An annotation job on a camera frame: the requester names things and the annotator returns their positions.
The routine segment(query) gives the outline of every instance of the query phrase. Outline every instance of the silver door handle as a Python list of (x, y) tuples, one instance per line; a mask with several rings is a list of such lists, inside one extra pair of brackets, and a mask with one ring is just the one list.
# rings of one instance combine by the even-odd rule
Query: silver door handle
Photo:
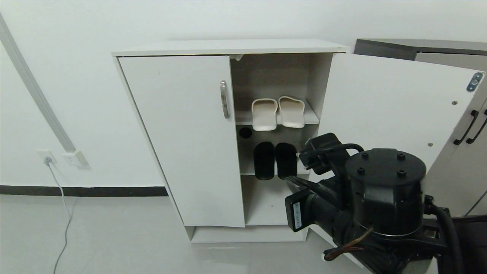
[(226, 82), (224, 80), (220, 81), (220, 95), (222, 96), (223, 116), (228, 119), (230, 114), (228, 114), (228, 106), (226, 105)]

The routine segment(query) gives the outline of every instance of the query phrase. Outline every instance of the shoe cabinet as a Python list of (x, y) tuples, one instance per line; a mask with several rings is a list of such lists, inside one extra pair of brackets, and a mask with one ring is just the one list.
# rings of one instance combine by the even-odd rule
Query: shoe cabinet
[[(343, 143), (397, 148), (431, 167), (463, 119), (479, 71), (348, 51), (317, 39), (256, 39), (112, 52), (191, 242), (305, 241), (307, 231), (287, 227), (284, 181), (255, 178), (253, 149), (263, 141), (299, 151), (333, 132)], [(287, 128), (277, 117), (276, 130), (242, 136), (252, 130), (252, 101), (280, 96), (305, 102), (305, 126)], [(299, 176), (324, 178), (297, 164)]]

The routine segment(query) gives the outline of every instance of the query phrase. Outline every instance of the slipper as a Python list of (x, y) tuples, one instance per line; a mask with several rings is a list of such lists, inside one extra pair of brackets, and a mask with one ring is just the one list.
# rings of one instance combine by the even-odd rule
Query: slipper
[(279, 113), (285, 127), (304, 127), (304, 102), (289, 96), (279, 98)]
[(255, 131), (271, 131), (277, 128), (277, 101), (271, 98), (252, 102), (252, 127)]
[(298, 175), (298, 157), (296, 148), (288, 143), (279, 143), (276, 146), (277, 175), (281, 179)]
[(274, 145), (271, 142), (262, 142), (254, 149), (255, 177), (259, 180), (274, 178)]

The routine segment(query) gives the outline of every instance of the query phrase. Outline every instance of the black door handle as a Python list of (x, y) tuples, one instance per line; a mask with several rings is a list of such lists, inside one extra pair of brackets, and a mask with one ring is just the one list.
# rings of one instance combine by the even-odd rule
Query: black door handle
[(472, 144), (473, 142), (475, 142), (475, 140), (477, 139), (477, 137), (480, 135), (480, 133), (482, 132), (482, 130), (484, 129), (484, 127), (486, 126), (487, 124), (487, 118), (486, 120), (484, 121), (484, 123), (482, 124), (482, 126), (480, 127), (479, 131), (477, 132), (477, 134), (473, 137), (473, 139), (471, 138), (468, 138), (466, 140), (467, 144)]
[(470, 123), (470, 126), (468, 126), (467, 131), (465, 131), (465, 133), (463, 134), (462, 138), (460, 140), (459, 139), (456, 139), (455, 141), (453, 141), (453, 143), (455, 145), (461, 144), (463, 142), (463, 140), (465, 139), (465, 137), (467, 137), (468, 132), (470, 131), (470, 129), (472, 128), (473, 124), (477, 120), (477, 117), (479, 116), (479, 112), (476, 111), (476, 110), (472, 110), (472, 112), (470, 112), (470, 115), (473, 116), (472, 122)]

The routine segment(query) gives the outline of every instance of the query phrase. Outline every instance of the cabinet top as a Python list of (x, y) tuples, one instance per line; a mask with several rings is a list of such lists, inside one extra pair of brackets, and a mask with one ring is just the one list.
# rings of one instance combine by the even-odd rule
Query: cabinet top
[(396, 48), (410, 52), (487, 55), (487, 43), (427, 39), (357, 39), (357, 44)]
[(319, 39), (168, 40), (123, 51), (114, 57), (349, 52), (350, 47)]

